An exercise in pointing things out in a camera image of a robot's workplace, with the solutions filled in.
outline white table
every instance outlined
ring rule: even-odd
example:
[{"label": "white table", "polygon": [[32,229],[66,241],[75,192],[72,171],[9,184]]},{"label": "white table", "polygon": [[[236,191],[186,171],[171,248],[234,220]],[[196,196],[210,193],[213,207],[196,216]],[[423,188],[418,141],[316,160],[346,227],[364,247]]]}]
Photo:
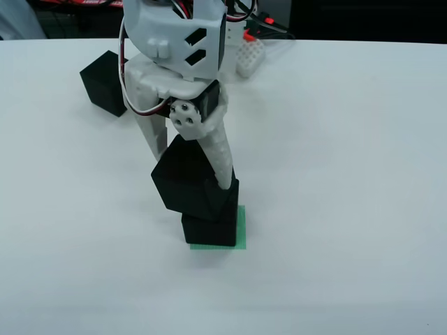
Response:
[{"label": "white table", "polygon": [[246,251],[190,251],[133,115],[89,102],[116,46],[0,43],[0,334],[447,332],[447,46],[269,43],[231,80]]}]

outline black block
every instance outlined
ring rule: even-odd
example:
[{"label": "black block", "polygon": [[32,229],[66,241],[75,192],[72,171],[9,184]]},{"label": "black block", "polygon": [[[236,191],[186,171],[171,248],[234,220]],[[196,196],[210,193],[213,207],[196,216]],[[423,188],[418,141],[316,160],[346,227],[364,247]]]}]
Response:
[{"label": "black block", "polygon": [[107,51],[80,72],[90,101],[120,117],[126,111],[118,75],[118,55]]},{"label": "black block", "polygon": [[178,135],[152,172],[166,208],[203,220],[215,221],[234,187],[222,190],[207,156],[197,141]]},{"label": "black block", "polygon": [[201,220],[183,214],[182,225],[186,242],[213,246],[235,246],[238,200],[239,181],[235,180],[231,194],[216,221]]}]

